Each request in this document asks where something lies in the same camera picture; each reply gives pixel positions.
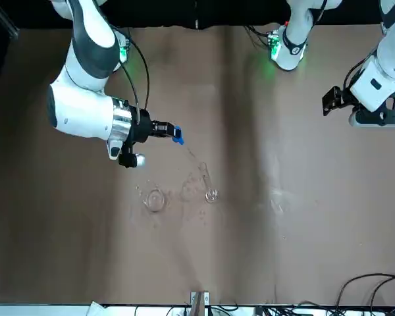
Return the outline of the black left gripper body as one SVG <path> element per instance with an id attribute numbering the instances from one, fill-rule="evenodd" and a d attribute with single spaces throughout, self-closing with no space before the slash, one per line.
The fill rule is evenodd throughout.
<path id="1" fill-rule="evenodd" d="M 353 113 L 359 111 L 361 108 L 361 103 L 350 91 L 350 88 L 343 88 L 340 92 L 340 104 L 338 108 L 343 109 L 345 107 L 352 107 Z"/>

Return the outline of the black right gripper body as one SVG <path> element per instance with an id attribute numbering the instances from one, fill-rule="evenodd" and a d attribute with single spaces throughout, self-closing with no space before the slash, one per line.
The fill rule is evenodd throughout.
<path id="1" fill-rule="evenodd" d="M 132 144 L 145 143 L 152 132 L 152 121 L 149 112 L 145 109 L 140 109 L 140 121 L 138 122 L 137 108 L 129 105 L 128 109 L 132 115 L 132 124 L 127 140 Z"/>

